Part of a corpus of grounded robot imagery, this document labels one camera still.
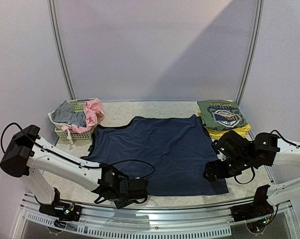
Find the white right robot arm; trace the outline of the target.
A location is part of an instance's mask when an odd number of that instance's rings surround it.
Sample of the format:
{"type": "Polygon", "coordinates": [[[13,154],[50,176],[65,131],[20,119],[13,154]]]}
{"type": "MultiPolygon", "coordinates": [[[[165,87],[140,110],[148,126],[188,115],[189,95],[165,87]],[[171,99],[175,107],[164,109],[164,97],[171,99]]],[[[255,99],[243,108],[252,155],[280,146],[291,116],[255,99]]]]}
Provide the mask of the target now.
{"type": "MultiPolygon", "coordinates": [[[[288,165],[300,167],[300,143],[285,139],[277,130],[262,132],[254,140],[248,140],[233,130],[212,142],[212,148],[225,159],[205,164],[202,176],[209,182],[235,178],[244,170],[261,166],[288,165]]],[[[265,185],[257,188],[254,200],[248,205],[252,217],[260,216],[267,205],[300,197],[300,177],[282,184],[265,185]]]]}

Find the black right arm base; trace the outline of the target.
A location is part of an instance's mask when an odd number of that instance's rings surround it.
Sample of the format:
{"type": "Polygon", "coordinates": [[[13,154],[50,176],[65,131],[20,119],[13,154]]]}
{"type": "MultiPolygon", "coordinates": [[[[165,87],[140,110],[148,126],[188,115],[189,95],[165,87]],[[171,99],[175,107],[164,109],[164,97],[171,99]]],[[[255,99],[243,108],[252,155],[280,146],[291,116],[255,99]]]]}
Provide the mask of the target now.
{"type": "Polygon", "coordinates": [[[258,217],[265,217],[270,214],[269,219],[263,219],[262,225],[268,225],[277,215],[280,204],[276,205],[276,212],[269,204],[267,195],[270,185],[264,185],[257,188],[253,201],[247,204],[236,205],[230,208],[231,216],[235,222],[256,219],[258,217]]]}

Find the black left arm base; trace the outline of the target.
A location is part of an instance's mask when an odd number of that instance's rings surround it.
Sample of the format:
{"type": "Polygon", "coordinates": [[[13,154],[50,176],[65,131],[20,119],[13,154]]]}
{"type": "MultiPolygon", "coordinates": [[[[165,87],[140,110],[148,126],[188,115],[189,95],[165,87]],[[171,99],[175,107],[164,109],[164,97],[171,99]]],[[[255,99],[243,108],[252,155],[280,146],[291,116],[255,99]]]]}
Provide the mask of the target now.
{"type": "Polygon", "coordinates": [[[56,217],[59,221],[78,222],[82,214],[82,206],[79,206],[73,202],[64,203],[60,201],[60,192],[57,188],[54,188],[54,198],[52,203],[43,204],[40,203],[38,200],[37,202],[40,205],[40,213],[56,217]]]}

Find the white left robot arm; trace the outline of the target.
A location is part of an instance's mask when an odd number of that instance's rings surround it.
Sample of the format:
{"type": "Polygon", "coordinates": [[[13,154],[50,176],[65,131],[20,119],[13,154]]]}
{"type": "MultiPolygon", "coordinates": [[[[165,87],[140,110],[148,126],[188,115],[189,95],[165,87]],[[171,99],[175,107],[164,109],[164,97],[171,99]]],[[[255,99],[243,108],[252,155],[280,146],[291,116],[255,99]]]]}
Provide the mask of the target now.
{"type": "Polygon", "coordinates": [[[3,152],[0,168],[6,174],[19,178],[31,190],[38,203],[54,216],[64,212],[60,192],[43,177],[42,171],[72,181],[97,194],[95,204],[113,201],[118,209],[147,200],[145,178],[131,178],[119,171],[115,164],[88,162],[57,149],[41,137],[40,127],[22,128],[17,123],[15,133],[7,146],[0,144],[3,152]]]}

